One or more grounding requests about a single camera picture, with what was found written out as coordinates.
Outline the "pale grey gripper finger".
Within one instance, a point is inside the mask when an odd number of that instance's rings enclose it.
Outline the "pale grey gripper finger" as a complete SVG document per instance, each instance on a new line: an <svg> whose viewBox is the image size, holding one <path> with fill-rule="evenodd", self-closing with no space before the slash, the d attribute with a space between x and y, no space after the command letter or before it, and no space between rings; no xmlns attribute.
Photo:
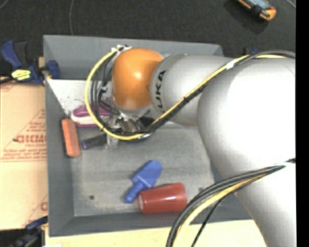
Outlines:
<svg viewBox="0 0 309 247"><path fill-rule="evenodd" d="M106 148L107 149L117 149L118 139L110 135L106 135Z"/></svg>

